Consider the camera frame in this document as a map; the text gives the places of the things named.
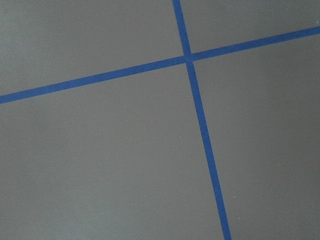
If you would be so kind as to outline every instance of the blue tape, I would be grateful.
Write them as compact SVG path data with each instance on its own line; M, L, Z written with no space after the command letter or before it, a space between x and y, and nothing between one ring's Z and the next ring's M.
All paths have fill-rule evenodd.
M211 178L215 201L216 201L216 205L219 213L222 233L225 240L231 240L232 238L231 238L225 203L224 203L224 199L223 199L223 195L220 187L220 181L218 178L218 172L217 172L217 167L215 163L214 153L213 153L213 149L212 149L212 145L209 137L209 131L208 131L205 112L204 112L204 108L201 100L195 66L193 63L193 55L191 54L191 48L190 48L190 43L188 39L184 15L183 15L180 0L172 0L172 3L173 3L176 22L177 22L177 26L180 34L183 54L185 56L186 69L189 76L194 106L195 106L196 115L198 118L200 132L202 136L205 156L206 156L206 160L207 160L207 164L210 172L210 178Z
M175 65L180 65L185 63L184 56L173 57L161 61L155 61L147 64L142 64L138 66L132 66L120 70L105 72L97 75L86 76L82 78L77 78L69 81L59 82L47 86L41 86L37 88L32 88L24 91L14 92L6 95L0 96L0 104L9 103L17 100L32 98L35 96L40 96L44 94L50 94L66 89L77 88L89 84L99 83L111 79L117 79L129 75L140 74L144 72L149 72L152 70L163 69Z
M231 54L231 53L240 52L243 50L254 49L254 48L263 47L266 45L286 42L289 40L305 38L305 37L309 37L317 34L320 34L320 26L299 30L299 31L293 31L285 34L275 35L275 36L269 36L269 37L260 38L257 40L246 41L246 42L242 42L234 45L223 46L223 47L219 47L211 50L197 52L192 54L192 60L198 61L202 59L213 58L220 55Z

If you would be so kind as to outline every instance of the floor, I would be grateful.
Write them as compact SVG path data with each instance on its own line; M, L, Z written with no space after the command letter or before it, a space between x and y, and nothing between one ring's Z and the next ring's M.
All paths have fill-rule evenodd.
M0 239L317 239L319 9L2 0Z

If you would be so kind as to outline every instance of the gray tile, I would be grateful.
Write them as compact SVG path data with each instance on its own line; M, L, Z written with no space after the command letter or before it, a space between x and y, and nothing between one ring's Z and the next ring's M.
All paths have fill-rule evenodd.
M181 0L193 52L320 26L320 1Z
M0 95L182 55L170 0L2 0L0 33Z
M319 41L195 63L234 239L320 236Z
M222 239L186 67L0 105L2 240Z

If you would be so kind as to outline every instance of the blue line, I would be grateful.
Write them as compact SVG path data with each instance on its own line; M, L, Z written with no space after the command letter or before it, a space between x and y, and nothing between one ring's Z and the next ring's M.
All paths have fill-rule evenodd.
M209 137L209 131L208 131L205 112L202 104L195 66L192 59L193 56L191 54L190 43L188 40L186 23L184 20L180 0L172 0L172 3L173 3L176 22L177 22L177 26L180 34L182 49L185 56L186 69L189 76L191 91L192 91L193 100L194 100L194 106L195 106L196 115L198 118L200 132L202 136L205 156L206 156L206 160L207 160L207 164L210 172L210 178L211 178L215 201L216 201L216 205L219 213L222 233L225 240L231 240L232 238L231 238L226 208L225 208L224 199L223 199L220 182L218 178L218 172L217 172L217 167L215 163L214 153L213 153L213 149L212 149L212 145Z
M192 60L198 61L202 59L213 58L220 55L231 54L231 53L240 52L243 50L254 49L254 48L263 47L266 45L277 44L277 43L309 37L317 34L320 34L320 26L299 30L299 31L293 31L285 34L275 35L275 36L269 36L269 37L260 38L257 40L246 41L246 42L237 43L234 45L223 46L223 47L219 47L211 50L197 52L192 54Z
M144 72L149 72L156 69L167 68L175 65L180 65L185 63L184 56L173 57L161 61L155 61L147 64L142 64L138 66L132 66L120 70L105 72L97 75L86 76L82 78L77 78L69 81L59 82L47 86L41 86L37 88L32 88L24 91L14 92L6 95L0 96L0 104L9 103L21 99L27 99L35 96L40 96L44 94L50 94L66 89L77 88L89 84L99 83L111 79L117 79L129 75L140 74Z

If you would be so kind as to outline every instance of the vertical blue line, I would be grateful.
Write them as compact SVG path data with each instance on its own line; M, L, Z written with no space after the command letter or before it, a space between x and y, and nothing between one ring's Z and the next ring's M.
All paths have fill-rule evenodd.
M192 59L192 53L191 53L190 43L188 39L184 15L183 15L180 0L172 0L172 3L173 3L174 13L175 13L178 31L180 35L180 40L182 44L183 54L185 57L186 69L189 76L189 81L190 81L191 91L193 95L196 115L197 115L198 123L200 127L200 132L202 136L205 156L206 156L206 160L207 160L207 164L210 172L210 178L213 186L215 201L216 201L216 205L219 213L222 233L225 240L231 240L232 238L231 238L230 228L228 224L226 208L225 208L224 199L223 199L220 182L218 178L218 172L217 172L217 167L215 163L214 153L213 153L213 149L212 149L212 145L209 137L209 131L208 131L205 112L204 112L204 108L201 100L201 94L199 90L195 66Z

